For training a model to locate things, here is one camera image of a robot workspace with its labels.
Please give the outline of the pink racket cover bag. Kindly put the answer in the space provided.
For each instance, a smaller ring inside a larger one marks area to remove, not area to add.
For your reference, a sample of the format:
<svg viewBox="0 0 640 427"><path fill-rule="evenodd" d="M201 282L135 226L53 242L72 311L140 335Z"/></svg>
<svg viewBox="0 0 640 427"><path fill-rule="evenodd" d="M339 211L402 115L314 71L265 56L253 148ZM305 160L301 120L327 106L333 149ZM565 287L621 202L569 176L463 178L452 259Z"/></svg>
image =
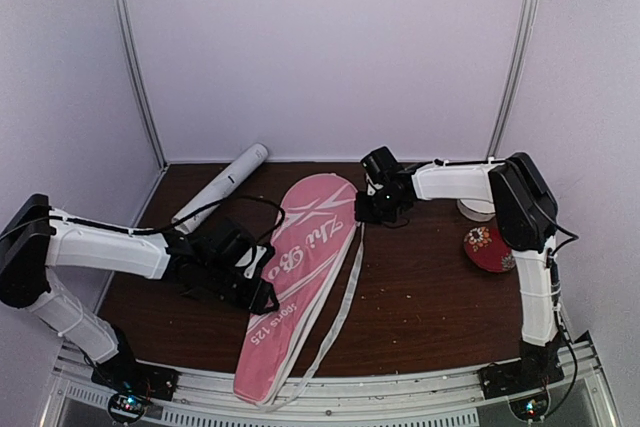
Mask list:
<svg viewBox="0 0 640 427"><path fill-rule="evenodd" d="M364 228L355 219L357 189L335 173L314 174L294 184L281 206L285 218L271 237L274 258L263 270L279 302L275 311L250 317L233 391L263 412L301 395L346 322L364 257ZM286 397L276 398L301 353L353 244L358 248L333 323L305 374Z"/></svg>

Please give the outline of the white shuttlecock tube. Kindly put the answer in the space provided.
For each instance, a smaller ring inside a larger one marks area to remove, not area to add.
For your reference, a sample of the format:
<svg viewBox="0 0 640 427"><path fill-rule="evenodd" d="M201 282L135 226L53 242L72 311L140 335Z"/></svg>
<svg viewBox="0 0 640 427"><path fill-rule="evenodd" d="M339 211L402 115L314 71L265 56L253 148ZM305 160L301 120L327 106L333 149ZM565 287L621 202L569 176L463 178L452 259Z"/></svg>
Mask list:
<svg viewBox="0 0 640 427"><path fill-rule="evenodd" d="M269 156L266 146L255 143L225 167L171 219L175 228L193 233Z"/></svg>

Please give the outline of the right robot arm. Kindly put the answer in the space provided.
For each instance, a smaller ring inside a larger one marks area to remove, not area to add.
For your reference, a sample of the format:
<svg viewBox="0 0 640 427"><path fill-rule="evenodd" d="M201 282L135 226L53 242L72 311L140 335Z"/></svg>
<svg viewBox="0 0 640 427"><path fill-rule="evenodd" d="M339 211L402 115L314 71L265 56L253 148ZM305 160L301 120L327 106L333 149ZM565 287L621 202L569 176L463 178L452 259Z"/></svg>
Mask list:
<svg viewBox="0 0 640 427"><path fill-rule="evenodd" d="M558 204L532 158L517 152L504 159L402 165L388 147L360 161L367 188L356 195L355 218L368 224L395 222L417 201L455 200L463 214L495 219L518 272L523 325L520 360L512 377L535 387L551 371L562 334L556 254Z"/></svg>

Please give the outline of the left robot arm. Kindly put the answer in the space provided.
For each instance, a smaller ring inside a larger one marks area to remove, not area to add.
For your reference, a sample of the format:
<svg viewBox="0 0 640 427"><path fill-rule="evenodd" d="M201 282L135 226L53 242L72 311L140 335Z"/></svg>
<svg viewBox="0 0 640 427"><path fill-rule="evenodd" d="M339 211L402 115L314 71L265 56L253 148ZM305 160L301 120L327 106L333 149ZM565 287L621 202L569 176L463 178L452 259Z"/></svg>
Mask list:
<svg viewBox="0 0 640 427"><path fill-rule="evenodd" d="M1 302L26 309L79 347L123 391L144 380L125 335L86 311L55 275L56 266L122 272L202 290L255 315L278 309L262 270L275 254L226 219L207 235L194 220L218 206L205 203L160 228L135 229L74 217L32 195L1 233Z"/></svg>

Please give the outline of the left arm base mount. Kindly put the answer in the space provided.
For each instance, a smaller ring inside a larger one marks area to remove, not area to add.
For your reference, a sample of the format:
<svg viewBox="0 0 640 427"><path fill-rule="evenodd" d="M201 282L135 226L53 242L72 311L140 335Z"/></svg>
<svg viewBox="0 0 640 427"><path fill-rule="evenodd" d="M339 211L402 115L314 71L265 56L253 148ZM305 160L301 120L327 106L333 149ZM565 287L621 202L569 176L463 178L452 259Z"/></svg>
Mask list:
<svg viewBox="0 0 640 427"><path fill-rule="evenodd" d="M94 383L143 399L171 401L179 378L174 369L139 362L125 337L118 338L114 357L90 364Z"/></svg>

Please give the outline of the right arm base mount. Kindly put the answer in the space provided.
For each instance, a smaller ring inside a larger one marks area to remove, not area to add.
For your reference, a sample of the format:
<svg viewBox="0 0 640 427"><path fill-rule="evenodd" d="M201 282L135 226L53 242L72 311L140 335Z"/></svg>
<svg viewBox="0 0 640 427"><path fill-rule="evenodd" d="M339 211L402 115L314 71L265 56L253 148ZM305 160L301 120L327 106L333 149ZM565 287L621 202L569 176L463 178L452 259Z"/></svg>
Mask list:
<svg viewBox="0 0 640 427"><path fill-rule="evenodd" d="M517 360L482 367L478 377L484 398L494 399L541 389L563 380L565 375L558 357L562 343L560 333L544 346L521 341Z"/></svg>

